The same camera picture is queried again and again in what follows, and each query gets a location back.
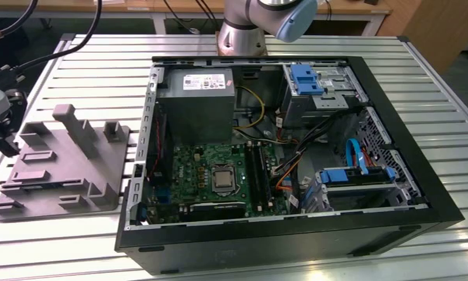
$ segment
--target barcode label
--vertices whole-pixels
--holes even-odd
[[[293,194],[290,194],[288,200],[289,200],[289,203],[294,206],[294,208],[297,208],[297,199],[296,199],[296,197],[293,196]]]
[[[281,128],[282,127],[282,118],[276,117],[276,127]]]
[[[183,76],[183,90],[225,89],[223,74],[195,74]]]

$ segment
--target black cable hose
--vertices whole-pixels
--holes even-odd
[[[14,67],[14,70],[21,73],[23,70],[31,68],[33,66],[37,66],[45,62],[47,62],[49,60],[53,60],[58,57],[62,57],[67,54],[71,54],[73,52],[78,51],[87,43],[87,41],[90,40],[91,38],[91,35],[94,33],[94,30],[97,28],[97,25],[98,25],[98,21],[99,21],[99,14],[102,12],[102,0],[97,0],[97,7],[95,7],[95,12],[94,12],[94,18],[93,18],[93,21],[91,21],[91,26],[87,30],[87,33],[85,35],[85,38],[82,39],[81,43],[70,48],[69,50],[65,50],[65,51],[61,51],[58,53],[54,53],[54,54],[49,54],[46,56],[42,56],[23,64],[21,64],[19,66]]]
[[[183,20],[183,19],[178,18],[178,17],[177,17],[177,14],[174,13],[174,11],[173,11],[173,9],[171,9],[171,7],[170,7],[170,5],[167,4],[167,1],[166,1],[166,0],[162,0],[162,2],[163,2],[163,4],[166,5],[167,10],[170,10],[170,12],[171,12],[174,18],[175,18],[178,21],[181,21],[181,22],[191,22],[193,19]]]
[[[201,3],[199,3],[198,0],[195,0],[195,4],[197,4],[197,6],[199,6],[199,8],[201,8],[201,10],[202,10],[202,12],[203,12],[203,14],[205,14],[205,16],[207,17],[207,20],[209,20],[210,23],[213,24],[213,28],[215,28],[215,24],[214,24],[214,22],[213,22],[213,19],[211,19],[211,17],[209,16],[209,13],[205,11],[205,9],[203,9],[203,7],[202,7],[202,5],[201,5]]]
[[[207,6],[207,4],[203,2],[203,0],[199,0],[201,1],[201,3],[203,4],[203,6],[205,6],[205,8],[206,8],[206,10],[207,10],[207,12],[209,12],[209,14],[211,14],[211,21],[213,21],[213,24],[214,24],[214,31],[218,31],[219,29],[218,29],[218,24],[217,24],[217,18],[214,17],[214,15],[213,15],[213,12],[211,12],[211,9],[209,8],[209,6]]]
[[[30,14],[33,13],[37,4],[38,4],[38,0],[30,0],[29,6],[27,6],[23,14],[18,18],[18,20],[9,27],[0,30],[2,36],[9,35],[11,32],[14,32],[22,26],[23,22],[29,19]]]

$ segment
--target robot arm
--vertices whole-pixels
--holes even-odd
[[[266,52],[263,30],[293,42],[306,31],[317,11],[316,0],[227,0],[218,34],[225,56],[258,56]]]

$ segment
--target sticker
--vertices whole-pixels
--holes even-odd
[[[147,11],[149,8],[127,7],[126,10],[127,10],[127,11]]]
[[[183,76],[183,90],[225,89],[223,74],[194,74]]]
[[[320,80],[318,82],[321,86],[333,87],[333,83],[330,82],[330,80]]]
[[[282,118],[276,117],[276,127],[281,128],[282,127]]]
[[[304,179],[301,180],[301,184],[305,185],[305,184],[309,184],[312,181],[312,179],[309,177],[304,177]]]
[[[297,208],[297,199],[296,199],[296,197],[293,196],[293,194],[290,194],[288,200],[289,200],[289,203],[294,206],[294,208]]]

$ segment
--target blue plastic latch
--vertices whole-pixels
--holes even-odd
[[[326,173],[328,173],[329,180],[332,183],[348,181],[345,170],[342,170],[342,169],[326,170]]]
[[[329,176],[328,176],[328,172],[326,171],[320,172],[320,181],[322,183],[328,183],[329,182]]]
[[[145,221],[147,218],[147,208],[139,207],[139,221]]]
[[[322,95],[324,88],[317,83],[317,74],[308,64],[293,64],[290,75],[298,95]]]
[[[344,169],[325,170],[320,172],[320,180],[322,183],[348,181],[346,172]]]
[[[386,168],[384,168],[384,171],[386,172],[389,181],[394,181],[394,179],[396,179],[396,171],[393,170],[393,168],[386,167]]]
[[[322,95],[324,89],[318,87],[317,83],[313,84],[297,84],[297,94],[298,95]]]
[[[292,64],[290,74],[297,83],[316,83],[317,74],[308,64]]]

